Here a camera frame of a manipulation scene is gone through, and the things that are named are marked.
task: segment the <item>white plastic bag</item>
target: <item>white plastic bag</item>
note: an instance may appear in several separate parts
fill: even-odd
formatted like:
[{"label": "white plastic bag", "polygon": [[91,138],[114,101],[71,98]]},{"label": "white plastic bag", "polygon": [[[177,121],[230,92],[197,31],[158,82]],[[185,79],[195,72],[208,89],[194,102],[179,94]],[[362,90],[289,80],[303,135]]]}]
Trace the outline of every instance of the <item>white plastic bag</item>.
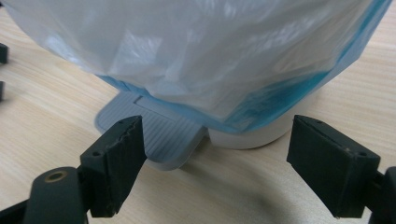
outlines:
[{"label": "white plastic bag", "polygon": [[205,126],[268,124],[361,54],[389,0],[6,0],[45,49]]}]

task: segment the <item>translucent plastic wrap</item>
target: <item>translucent plastic wrap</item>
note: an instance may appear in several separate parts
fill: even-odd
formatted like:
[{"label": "translucent plastic wrap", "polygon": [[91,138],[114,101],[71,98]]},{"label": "translucent plastic wrap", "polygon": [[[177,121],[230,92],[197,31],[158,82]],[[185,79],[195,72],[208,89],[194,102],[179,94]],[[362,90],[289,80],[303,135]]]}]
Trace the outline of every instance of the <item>translucent plastic wrap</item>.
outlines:
[{"label": "translucent plastic wrap", "polygon": [[45,49],[224,132],[270,123],[353,63],[390,0],[3,0]]}]

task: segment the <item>gray plastic base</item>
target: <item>gray plastic base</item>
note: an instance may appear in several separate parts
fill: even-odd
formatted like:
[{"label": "gray plastic base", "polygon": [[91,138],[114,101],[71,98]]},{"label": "gray plastic base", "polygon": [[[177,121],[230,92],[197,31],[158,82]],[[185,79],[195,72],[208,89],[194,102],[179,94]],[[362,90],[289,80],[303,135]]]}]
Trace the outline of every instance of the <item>gray plastic base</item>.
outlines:
[{"label": "gray plastic base", "polygon": [[174,170],[189,158],[206,135],[206,128],[130,91],[120,92],[96,116],[95,125],[104,133],[115,122],[143,117],[143,135],[148,164]]}]

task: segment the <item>wooden table surface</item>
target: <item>wooden table surface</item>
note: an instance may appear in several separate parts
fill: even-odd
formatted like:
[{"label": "wooden table surface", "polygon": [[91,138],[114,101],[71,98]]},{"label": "wooden table surface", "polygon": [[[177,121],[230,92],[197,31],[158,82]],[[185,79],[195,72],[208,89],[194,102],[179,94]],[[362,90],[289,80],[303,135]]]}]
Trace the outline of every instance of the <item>wooden table surface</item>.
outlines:
[{"label": "wooden table surface", "polygon": [[[79,165],[100,134],[96,114],[117,90],[43,50],[0,9],[0,209],[25,200],[38,175]],[[396,165],[396,4],[358,61],[325,85],[308,116],[322,119]],[[286,162],[290,133],[251,150],[204,139],[172,172],[144,165],[120,213],[91,223],[367,223],[335,219]]]}]

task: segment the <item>white container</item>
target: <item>white container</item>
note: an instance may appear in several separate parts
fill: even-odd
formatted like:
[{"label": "white container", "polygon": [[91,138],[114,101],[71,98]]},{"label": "white container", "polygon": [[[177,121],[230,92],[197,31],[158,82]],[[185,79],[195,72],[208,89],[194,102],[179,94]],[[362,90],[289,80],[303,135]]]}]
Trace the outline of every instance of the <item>white container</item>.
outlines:
[{"label": "white container", "polygon": [[316,100],[317,93],[307,95],[297,105],[267,126],[249,133],[223,133],[209,129],[212,144],[231,149],[249,149],[271,143],[291,129],[294,115],[302,115]]}]

